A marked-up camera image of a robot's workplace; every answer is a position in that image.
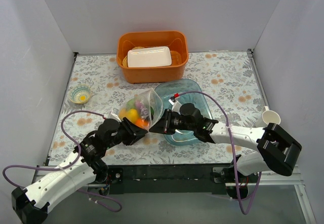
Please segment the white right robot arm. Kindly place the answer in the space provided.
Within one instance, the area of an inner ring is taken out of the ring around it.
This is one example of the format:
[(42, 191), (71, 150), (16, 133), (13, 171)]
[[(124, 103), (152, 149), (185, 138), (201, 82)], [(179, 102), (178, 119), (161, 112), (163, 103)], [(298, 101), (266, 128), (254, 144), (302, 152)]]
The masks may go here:
[(182, 105), (178, 112), (166, 109), (149, 129), (165, 135), (177, 130), (191, 131), (202, 142), (234, 144), (253, 150), (246, 156), (236, 155), (229, 167), (216, 173), (223, 182), (240, 182), (251, 174), (270, 170), (291, 176), (302, 150), (301, 144), (278, 124), (258, 128), (226, 126), (203, 117), (192, 103)]

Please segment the clear zip top bag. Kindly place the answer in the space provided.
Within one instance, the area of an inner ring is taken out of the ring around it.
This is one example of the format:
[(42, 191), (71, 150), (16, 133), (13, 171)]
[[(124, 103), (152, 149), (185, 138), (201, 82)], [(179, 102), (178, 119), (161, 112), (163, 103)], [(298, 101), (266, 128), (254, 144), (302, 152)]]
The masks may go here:
[(118, 117), (127, 118), (136, 126), (149, 130), (163, 114), (163, 102), (155, 90), (150, 89), (134, 96), (119, 109)]

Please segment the green custard apple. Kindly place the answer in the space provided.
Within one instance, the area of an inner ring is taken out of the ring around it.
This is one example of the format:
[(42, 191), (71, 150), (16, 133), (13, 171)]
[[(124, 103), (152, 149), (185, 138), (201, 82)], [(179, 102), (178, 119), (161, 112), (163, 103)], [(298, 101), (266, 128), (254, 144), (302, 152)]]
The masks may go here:
[(126, 104), (126, 108), (127, 110), (135, 108), (135, 100), (134, 99), (129, 100)]

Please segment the yellow peach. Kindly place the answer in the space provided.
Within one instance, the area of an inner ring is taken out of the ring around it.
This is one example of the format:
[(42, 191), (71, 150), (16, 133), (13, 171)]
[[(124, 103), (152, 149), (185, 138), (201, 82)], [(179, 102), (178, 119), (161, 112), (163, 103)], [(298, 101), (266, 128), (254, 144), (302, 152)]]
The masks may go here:
[(127, 116), (127, 110), (125, 108), (122, 108), (119, 111), (118, 117), (122, 120), (123, 118), (125, 118)]

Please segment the orange tangerine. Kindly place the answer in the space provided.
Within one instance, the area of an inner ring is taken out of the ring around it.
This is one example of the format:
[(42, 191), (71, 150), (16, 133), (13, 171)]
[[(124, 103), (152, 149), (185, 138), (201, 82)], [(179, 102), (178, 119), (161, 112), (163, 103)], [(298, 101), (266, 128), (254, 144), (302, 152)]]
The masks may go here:
[(135, 125), (142, 128), (142, 129), (149, 129), (149, 121), (145, 119), (137, 119), (135, 122)]

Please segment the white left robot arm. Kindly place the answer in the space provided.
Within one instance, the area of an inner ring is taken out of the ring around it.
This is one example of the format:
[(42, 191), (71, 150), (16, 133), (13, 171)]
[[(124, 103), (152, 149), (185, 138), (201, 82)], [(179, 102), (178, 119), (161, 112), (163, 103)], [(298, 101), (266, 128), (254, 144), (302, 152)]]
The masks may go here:
[(106, 119), (88, 133), (68, 157), (40, 180), (12, 191), (12, 206), (22, 223), (43, 223), (62, 200), (89, 183), (108, 179), (108, 166), (102, 158), (106, 150), (123, 143), (132, 145), (147, 134), (124, 118)]

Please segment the purple eggplant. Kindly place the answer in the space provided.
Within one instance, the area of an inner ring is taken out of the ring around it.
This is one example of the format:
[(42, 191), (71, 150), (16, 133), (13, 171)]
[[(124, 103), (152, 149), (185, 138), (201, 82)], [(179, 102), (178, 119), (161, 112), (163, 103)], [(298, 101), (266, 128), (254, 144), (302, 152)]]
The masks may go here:
[(140, 101), (135, 101), (135, 107), (138, 111), (140, 118), (145, 119), (149, 116), (149, 110), (146, 105)]

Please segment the yellow lemon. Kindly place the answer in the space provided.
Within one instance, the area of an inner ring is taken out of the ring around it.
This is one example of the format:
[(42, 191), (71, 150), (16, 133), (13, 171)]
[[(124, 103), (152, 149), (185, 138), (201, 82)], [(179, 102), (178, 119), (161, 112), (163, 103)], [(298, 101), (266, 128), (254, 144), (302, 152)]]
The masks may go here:
[(128, 120), (130, 120), (131, 122), (136, 122), (139, 119), (139, 114), (137, 112), (136, 109), (130, 109), (127, 111), (126, 117), (128, 118)]

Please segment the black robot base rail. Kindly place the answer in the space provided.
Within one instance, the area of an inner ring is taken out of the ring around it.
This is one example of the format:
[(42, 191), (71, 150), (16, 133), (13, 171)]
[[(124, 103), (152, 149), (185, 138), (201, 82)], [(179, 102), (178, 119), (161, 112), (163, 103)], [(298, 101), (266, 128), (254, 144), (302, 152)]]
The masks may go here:
[(226, 194), (219, 173), (229, 163), (109, 166), (109, 193), (211, 193)]

